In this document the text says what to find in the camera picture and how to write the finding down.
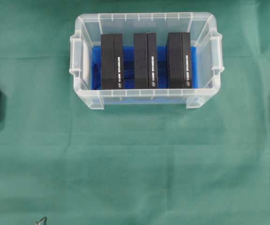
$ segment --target black box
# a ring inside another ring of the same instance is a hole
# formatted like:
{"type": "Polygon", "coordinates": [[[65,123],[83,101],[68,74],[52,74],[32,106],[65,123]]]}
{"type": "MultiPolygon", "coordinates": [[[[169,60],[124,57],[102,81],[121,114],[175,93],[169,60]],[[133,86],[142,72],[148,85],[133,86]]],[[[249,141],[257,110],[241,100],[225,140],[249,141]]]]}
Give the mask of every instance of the black box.
{"type": "Polygon", "coordinates": [[[183,88],[192,88],[190,33],[182,33],[183,88]]]}
{"type": "Polygon", "coordinates": [[[115,89],[124,89],[124,56],[122,34],[114,34],[114,79],[115,89]]]}
{"type": "Polygon", "coordinates": [[[102,89],[115,89],[114,83],[114,35],[102,34],[102,89]]]}
{"type": "Polygon", "coordinates": [[[158,88],[157,39],[156,33],[148,33],[149,89],[158,88]]]}
{"type": "Polygon", "coordinates": [[[182,34],[169,33],[167,39],[167,73],[169,88],[183,88],[182,34]]]}
{"type": "Polygon", "coordinates": [[[134,78],[136,89],[148,89],[148,60],[146,33],[134,34],[134,78]]]}
{"type": "Polygon", "coordinates": [[[167,73],[169,88],[192,88],[189,33],[168,34],[167,73]]]}

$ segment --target green tablecloth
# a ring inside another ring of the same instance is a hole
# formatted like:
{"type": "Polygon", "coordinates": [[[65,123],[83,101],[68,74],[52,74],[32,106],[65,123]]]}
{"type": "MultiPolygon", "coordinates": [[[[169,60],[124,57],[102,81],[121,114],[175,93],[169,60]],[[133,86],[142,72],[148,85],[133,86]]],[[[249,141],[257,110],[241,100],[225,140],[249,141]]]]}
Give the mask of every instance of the green tablecloth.
{"type": "Polygon", "coordinates": [[[0,0],[0,224],[270,225],[270,1],[0,0]],[[198,12],[223,35],[202,108],[73,91],[78,15],[198,12]]]}

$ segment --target black metal object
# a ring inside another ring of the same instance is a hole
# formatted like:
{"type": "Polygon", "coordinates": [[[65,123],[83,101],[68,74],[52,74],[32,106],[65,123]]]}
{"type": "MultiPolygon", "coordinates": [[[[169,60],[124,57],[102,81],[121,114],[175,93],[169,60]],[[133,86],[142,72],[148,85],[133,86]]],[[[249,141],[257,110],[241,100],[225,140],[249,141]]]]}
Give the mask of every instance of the black metal object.
{"type": "Polygon", "coordinates": [[[146,33],[134,34],[134,82],[136,89],[149,88],[146,33]]]}
{"type": "Polygon", "coordinates": [[[38,222],[35,222],[35,225],[46,225],[47,218],[43,217],[41,220],[38,222]]]}

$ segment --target blue foam insert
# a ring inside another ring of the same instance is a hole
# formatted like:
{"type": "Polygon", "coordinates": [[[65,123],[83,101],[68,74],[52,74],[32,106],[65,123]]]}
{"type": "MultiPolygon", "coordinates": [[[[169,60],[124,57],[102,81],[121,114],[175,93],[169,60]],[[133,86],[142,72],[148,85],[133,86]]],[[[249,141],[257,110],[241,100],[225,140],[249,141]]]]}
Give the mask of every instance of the blue foam insert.
{"type": "MultiPolygon", "coordinates": [[[[124,80],[125,89],[134,88],[134,48],[132,46],[123,47],[124,54],[124,80]]],[[[168,88],[166,70],[166,47],[157,47],[158,56],[158,88],[168,88]]],[[[196,48],[191,47],[192,61],[192,83],[193,88],[197,88],[197,59],[196,48]]],[[[94,46],[92,49],[92,90],[101,90],[101,46],[94,46]]]]}

